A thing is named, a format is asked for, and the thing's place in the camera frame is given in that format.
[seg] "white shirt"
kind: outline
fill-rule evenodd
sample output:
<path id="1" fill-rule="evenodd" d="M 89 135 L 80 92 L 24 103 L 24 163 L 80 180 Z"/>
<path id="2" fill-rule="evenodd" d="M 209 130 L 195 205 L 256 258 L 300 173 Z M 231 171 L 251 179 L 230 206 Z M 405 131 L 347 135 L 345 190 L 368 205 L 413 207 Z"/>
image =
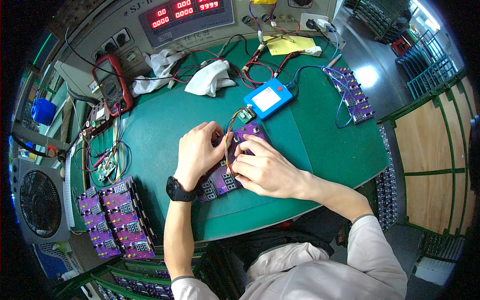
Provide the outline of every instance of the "white shirt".
<path id="1" fill-rule="evenodd" d="M 293 243 L 261 255 L 247 276 L 253 281 L 240 300 L 404 299 L 407 292 L 407 274 L 374 216 L 353 224 L 347 264 L 310 243 Z M 175 300 L 218 300 L 194 278 L 174 281 L 172 292 Z"/>

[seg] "black wristwatch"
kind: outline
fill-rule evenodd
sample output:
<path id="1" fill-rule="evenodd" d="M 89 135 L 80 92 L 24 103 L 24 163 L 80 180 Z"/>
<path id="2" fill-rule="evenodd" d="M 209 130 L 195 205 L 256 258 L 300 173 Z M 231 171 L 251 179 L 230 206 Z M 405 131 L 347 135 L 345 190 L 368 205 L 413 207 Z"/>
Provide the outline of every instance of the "black wristwatch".
<path id="1" fill-rule="evenodd" d="M 184 191 L 179 182 L 170 176 L 167 179 L 167 195 L 172 201 L 191 202 L 197 198 L 195 190 L 191 192 Z"/>

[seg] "person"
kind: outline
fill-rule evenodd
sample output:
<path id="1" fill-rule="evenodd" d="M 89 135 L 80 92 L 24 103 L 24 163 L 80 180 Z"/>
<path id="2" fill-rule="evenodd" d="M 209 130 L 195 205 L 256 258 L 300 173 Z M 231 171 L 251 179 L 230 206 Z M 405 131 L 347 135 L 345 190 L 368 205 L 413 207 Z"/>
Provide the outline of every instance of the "person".
<path id="1" fill-rule="evenodd" d="M 212 139 L 223 136 L 213 147 Z M 199 178 L 225 153 L 225 139 L 214 121 L 202 123 L 179 143 L 174 178 L 192 191 Z M 328 254 L 310 243 L 289 243 L 262 253 L 248 269 L 252 280 L 241 300 L 287 299 L 404 299 L 407 275 L 385 239 L 367 199 L 338 183 L 323 180 L 294 167 L 265 140 L 244 135 L 237 145 L 232 169 L 245 189 L 263 196 L 315 201 L 350 220 L 347 264 L 329 260 Z M 251 150 L 255 155 L 245 155 Z M 176 300 L 213 300 L 218 297 L 193 276 L 194 250 L 191 202 L 171 201 L 164 232 L 165 263 Z"/>

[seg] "sleeve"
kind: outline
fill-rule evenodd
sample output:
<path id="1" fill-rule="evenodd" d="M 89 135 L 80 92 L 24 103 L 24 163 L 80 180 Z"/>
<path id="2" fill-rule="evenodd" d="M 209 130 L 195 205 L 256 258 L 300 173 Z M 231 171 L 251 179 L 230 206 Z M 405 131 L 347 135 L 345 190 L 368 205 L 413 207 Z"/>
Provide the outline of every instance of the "sleeve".
<path id="1" fill-rule="evenodd" d="M 218 300 L 218 297 L 202 281 L 196 278 L 175 278 L 172 281 L 175 300 Z"/>
<path id="2" fill-rule="evenodd" d="M 406 295 L 407 274 L 402 270 L 375 216 L 360 216 L 353 222 L 347 250 L 347 265 Z"/>

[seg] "yellow connector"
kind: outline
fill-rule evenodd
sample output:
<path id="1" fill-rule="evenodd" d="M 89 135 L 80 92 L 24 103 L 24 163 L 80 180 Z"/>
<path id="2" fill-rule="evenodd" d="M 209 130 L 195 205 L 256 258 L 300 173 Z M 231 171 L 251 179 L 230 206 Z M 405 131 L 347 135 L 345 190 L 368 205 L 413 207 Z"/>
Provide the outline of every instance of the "yellow connector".
<path id="1" fill-rule="evenodd" d="M 276 0 L 252 0 L 253 4 L 275 4 Z"/>

